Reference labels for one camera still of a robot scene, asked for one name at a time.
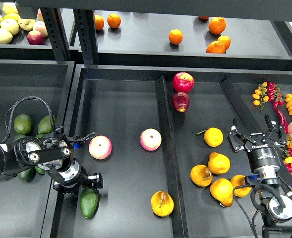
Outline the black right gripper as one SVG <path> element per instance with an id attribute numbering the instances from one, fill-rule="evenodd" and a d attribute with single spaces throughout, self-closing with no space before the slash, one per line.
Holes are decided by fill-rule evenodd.
<path id="1" fill-rule="evenodd" d="M 268 114 L 264 119 L 268 128 L 266 133 L 245 135 L 234 118 L 227 138 L 234 153 L 246 152 L 250 170 L 259 175 L 261 183 L 279 183 L 278 171 L 282 164 L 277 148 L 286 146 L 287 136 L 284 127 L 272 121 Z"/>

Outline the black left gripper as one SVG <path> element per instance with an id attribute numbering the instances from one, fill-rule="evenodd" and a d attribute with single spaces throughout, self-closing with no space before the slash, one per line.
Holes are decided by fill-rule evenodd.
<path id="1" fill-rule="evenodd" d="M 65 168 L 52 169 L 53 189 L 62 194 L 76 194 L 80 188 L 102 189 L 101 173 L 89 175 L 77 160 L 72 160 Z"/>

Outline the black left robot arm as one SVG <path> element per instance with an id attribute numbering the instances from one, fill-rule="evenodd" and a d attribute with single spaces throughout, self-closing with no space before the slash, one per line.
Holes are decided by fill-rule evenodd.
<path id="1" fill-rule="evenodd" d="M 15 102 L 6 113 L 6 136 L 0 142 L 0 181 L 8 181 L 19 173 L 37 167 L 54 180 L 54 189 L 59 193 L 76 193 L 80 188 L 101 189 L 103 178 L 100 173 L 89 175 L 81 163 L 73 157 L 75 142 L 83 142 L 95 138 L 92 132 L 82 138 L 68 138 L 63 127 L 56 127 L 53 113 L 48 108 L 52 132 L 41 138 L 25 136 L 15 142 L 8 143 L 12 119 L 15 109 L 26 100 L 38 100 L 36 96 L 28 96 Z"/>

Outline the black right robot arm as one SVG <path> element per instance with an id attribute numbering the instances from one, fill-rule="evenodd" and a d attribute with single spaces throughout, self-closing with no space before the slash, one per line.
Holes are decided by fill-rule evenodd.
<path id="1" fill-rule="evenodd" d="M 266 132 L 245 134 L 237 121 L 227 134 L 233 152 L 247 154 L 252 175 L 244 176 L 233 191 L 250 188 L 250 200 L 255 214 L 248 218 L 254 237 L 257 237 L 255 217 L 260 214 L 264 238 L 292 238 L 292 187 L 279 175 L 281 159 L 277 148 L 287 144 L 284 127 L 265 115 Z"/>

